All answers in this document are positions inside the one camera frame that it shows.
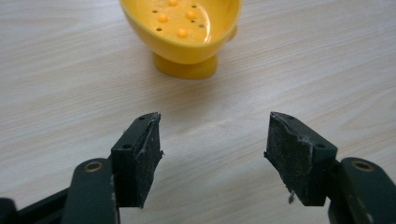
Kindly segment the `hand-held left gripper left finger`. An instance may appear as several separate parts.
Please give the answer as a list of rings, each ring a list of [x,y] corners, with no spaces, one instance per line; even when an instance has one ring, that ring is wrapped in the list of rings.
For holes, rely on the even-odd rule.
[[[163,157],[157,112],[134,120],[107,159],[76,167],[61,224],[120,224],[122,207],[142,208]]]

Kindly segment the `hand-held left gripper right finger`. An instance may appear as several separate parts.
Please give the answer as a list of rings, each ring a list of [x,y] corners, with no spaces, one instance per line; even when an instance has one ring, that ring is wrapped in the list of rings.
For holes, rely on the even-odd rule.
[[[336,159],[337,147],[297,118],[272,112],[263,153],[305,206],[330,202],[331,224],[396,224],[396,184],[371,161]]]

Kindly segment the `yellow plastic soap dish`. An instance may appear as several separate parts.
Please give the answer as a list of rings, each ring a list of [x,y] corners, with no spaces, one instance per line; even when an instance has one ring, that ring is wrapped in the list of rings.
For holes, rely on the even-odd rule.
[[[237,33],[242,0],[120,0],[120,6],[160,72],[206,79]]]

